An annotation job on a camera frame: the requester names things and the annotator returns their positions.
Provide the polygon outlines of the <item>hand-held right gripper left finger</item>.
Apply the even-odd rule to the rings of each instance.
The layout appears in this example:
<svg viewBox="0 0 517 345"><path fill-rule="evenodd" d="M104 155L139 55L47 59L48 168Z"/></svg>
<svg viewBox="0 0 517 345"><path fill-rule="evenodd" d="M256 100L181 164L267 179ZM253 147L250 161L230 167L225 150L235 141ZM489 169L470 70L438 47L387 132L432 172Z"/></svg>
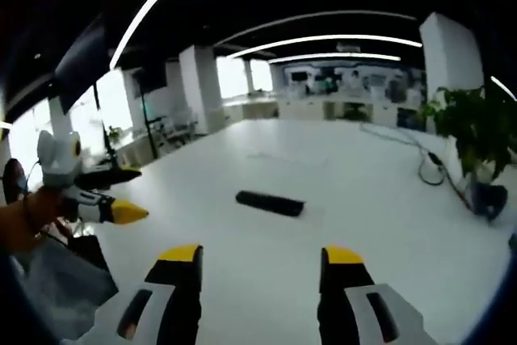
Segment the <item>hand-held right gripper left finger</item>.
<svg viewBox="0 0 517 345"><path fill-rule="evenodd" d="M158 256L145 279L118 292L95 315L80 344L194 344L202 314L203 247Z"/></svg>

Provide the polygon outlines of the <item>person's left hand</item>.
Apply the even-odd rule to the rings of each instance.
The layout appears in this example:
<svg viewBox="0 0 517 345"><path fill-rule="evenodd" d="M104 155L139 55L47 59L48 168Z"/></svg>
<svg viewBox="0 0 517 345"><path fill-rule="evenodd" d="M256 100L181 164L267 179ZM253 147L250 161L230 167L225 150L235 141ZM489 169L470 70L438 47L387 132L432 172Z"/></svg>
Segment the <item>person's left hand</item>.
<svg viewBox="0 0 517 345"><path fill-rule="evenodd" d="M65 219L68 213L60 192L43 187L32 193L27 199L27 203L37 230L54 224L60 234L66 238L73 237L70 228L61 222L61 219Z"/></svg>

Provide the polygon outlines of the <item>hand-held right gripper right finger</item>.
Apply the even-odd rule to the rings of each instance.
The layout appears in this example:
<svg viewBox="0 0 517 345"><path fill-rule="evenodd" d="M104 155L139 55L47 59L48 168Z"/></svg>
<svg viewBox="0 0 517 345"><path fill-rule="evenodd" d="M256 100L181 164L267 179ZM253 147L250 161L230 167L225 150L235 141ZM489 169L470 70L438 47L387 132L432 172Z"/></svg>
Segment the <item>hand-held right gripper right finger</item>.
<svg viewBox="0 0 517 345"><path fill-rule="evenodd" d="M323 344L435 344L423 316L388 284L377 284L363 259L341 246L322 248L317 307Z"/></svg>

